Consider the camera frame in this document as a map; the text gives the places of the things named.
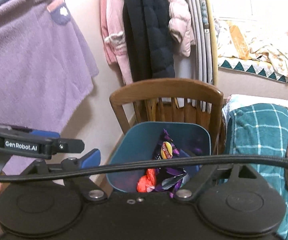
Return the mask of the teal plaid blanket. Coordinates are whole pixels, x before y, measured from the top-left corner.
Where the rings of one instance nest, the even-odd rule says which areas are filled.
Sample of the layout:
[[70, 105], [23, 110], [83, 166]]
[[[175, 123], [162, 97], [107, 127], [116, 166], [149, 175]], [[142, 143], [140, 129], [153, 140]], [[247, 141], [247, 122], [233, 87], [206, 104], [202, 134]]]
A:
[[[288, 146], [288, 109], [257, 103], [228, 112], [225, 154], [271, 155], [286, 157]], [[253, 164], [257, 172], [279, 192], [286, 202], [286, 215], [278, 229], [288, 239], [288, 188], [285, 169]]]

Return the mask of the teal plastic trash bin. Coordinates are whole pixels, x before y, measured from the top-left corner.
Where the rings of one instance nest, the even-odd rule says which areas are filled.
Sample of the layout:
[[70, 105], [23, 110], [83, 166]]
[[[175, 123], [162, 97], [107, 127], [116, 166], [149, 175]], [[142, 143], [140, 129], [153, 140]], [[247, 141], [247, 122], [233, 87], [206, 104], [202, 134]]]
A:
[[[162, 144], [164, 130], [179, 152], [179, 158], [211, 155], [211, 137], [200, 125], [180, 122], [143, 122], [132, 127], [111, 157], [109, 164], [152, 160], [156, 146]], [[114, 190], [136, 192], [145, 170], [108, 173]]]

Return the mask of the orange snack wrapper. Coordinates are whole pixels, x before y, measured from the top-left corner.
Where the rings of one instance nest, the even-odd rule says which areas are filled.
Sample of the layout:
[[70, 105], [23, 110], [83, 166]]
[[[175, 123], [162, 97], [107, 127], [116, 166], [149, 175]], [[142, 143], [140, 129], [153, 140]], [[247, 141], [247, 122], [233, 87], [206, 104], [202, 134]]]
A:
[[141, 176], [137, 182], [137, 192], [140, 193], [150, 193], [155, 191], [157, 185], [156, 169], [149, 168], [146, 170], [145, 175]]

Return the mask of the pink hanging garment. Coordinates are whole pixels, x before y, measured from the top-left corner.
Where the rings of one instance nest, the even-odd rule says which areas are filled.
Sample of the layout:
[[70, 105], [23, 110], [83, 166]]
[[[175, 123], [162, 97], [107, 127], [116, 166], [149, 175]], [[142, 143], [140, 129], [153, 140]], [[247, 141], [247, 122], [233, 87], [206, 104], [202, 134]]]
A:
[[[191, 14], [185, 0], [168, 0], [168, 30], [175, 41], [175, 53], [189, 57], [195, 38], [191, 24]], [[126, 33], [122, 18], [124, 0], [100, 0], [101, 32], [105, 57], [109, 65], [117, 64], [123, 82], [133, 83], [129, 57], [127, 55]]]

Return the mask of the purple fleece towel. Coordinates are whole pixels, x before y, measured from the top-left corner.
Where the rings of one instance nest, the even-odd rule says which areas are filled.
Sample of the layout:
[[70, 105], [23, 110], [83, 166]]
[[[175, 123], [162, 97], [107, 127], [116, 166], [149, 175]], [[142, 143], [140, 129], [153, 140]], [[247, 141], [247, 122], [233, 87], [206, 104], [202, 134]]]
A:
[[97, 74], [65, 0], [0, 0], [0, 124], [60, 133]]

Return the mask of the black hanging jacket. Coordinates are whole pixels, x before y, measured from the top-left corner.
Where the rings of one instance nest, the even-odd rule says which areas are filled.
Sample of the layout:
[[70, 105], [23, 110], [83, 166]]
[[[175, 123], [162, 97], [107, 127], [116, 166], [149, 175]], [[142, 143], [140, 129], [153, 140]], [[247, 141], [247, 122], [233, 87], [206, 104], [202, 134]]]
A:
[[175, 77], [168, 0], [124, 0], [123, 23], [134, 82]]

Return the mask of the purple snack wrapper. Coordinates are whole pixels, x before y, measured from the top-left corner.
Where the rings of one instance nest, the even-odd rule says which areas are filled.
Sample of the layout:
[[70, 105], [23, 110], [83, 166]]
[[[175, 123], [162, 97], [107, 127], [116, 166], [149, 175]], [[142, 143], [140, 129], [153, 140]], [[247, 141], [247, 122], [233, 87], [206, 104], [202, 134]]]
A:
[[183, 164], [167, 164], [166, 161], [176, 161], [189, 158], [189, 155], [175, 145], [173, 138], [166, 129], [163, 129], [158, 136], [157, 144], [152, 154], [152, 159], [163, 164], [152, 168], [154, 191], [167, 192], [171, 198], [179, 191], [197, 172], [200, 165], [185, 166]]

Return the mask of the yellow floral quilt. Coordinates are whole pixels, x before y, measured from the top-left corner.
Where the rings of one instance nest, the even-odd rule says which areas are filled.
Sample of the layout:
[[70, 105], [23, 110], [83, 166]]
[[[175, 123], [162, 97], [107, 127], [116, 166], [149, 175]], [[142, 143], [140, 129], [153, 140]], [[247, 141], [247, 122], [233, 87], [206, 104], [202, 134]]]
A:
[[210, 0], [219, 57], [255, 61], [288, 79], [288, 1]]

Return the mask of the wooden chair black seat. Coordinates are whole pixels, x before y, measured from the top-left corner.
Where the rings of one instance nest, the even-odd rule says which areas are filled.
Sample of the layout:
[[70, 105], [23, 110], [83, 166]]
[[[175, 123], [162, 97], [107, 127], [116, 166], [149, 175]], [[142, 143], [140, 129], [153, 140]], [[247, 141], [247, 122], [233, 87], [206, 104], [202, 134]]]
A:
[[224, 94], [213, 85], [193, 79], [149, 79], [114, 91], [109, 101], [124, 134], [132, 124], [123, 107], [131, 104], [138, 124], [182, 121], [203, 126], [211, 136], [212, 154], [219, 152]]

